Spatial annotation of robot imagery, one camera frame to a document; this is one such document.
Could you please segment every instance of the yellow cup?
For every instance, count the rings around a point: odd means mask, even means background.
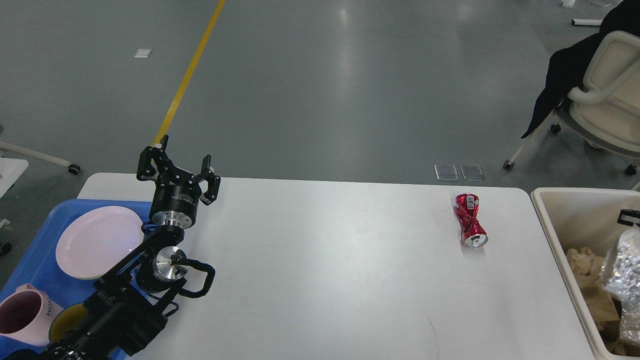
[[[65,332],[73,329],[88,313],[89,311],[82,306],[82,303],[64,309],[56,316],[49,328],[49,341],[55,343],[62,339]]]

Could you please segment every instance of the office chair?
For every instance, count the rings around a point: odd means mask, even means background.
[[[4,126],[0,124],[0,136],[4,133]],[[56,158],[55,156],[43,154],[41,152],[25,149],[23,147],[0,141],[0,158],[4,156],[7,151],[15,152],[16,154],[21,154],[25,156],[29,156],[32,158],[48,161],[50,163],[62,165],[67,167],[67,170],[74,175],[78,175],[80,173],[80,166],[73,164],[67,160],[63,160],[60,158]]]
[[[595,148],[634,158],[625,173],[635,175],[640,165],[640,38],[613,31],[596,50],[582,80],[584,89],[573,88],[545,119],[556,115],[564,124]],[[524,147],[542,125],[515,154],[504,162],[511,170]],[[551,125],[558,133],[558,122]]]

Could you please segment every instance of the gray floor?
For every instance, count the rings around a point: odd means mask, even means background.
[[[0,2],[3,140],[38,160],[0,199],[4,284],[57,203],[96,172],[135,172],[217,1]],[[594,33],[577,0],[228,0],[169,130],[169,155],[225,177],[630,188],[629,160],[563,131],[512,172],[548,57]],[[153,48],[146,60],[138,48]],[[9,157],[19,158],[8,153]],[[484,183],[441,183],[435,163],[478,164]]]

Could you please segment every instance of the pink plate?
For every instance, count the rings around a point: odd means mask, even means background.
[[[91,210],[60,236],[58,266],[77,279],[97,279],[142,243],[141,225],[131,209],[105,206]]]

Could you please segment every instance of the beige bin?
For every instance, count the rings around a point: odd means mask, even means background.
[[[570,248],[590,247],[605,256],[629,227],[617,223],[622,209],[640,210],[640,193],[631,190],[538,188],[531,193],[534,207],[571,295],[573,305],[597,359],[635,359],[616,356],[605,347],[564,254]]]

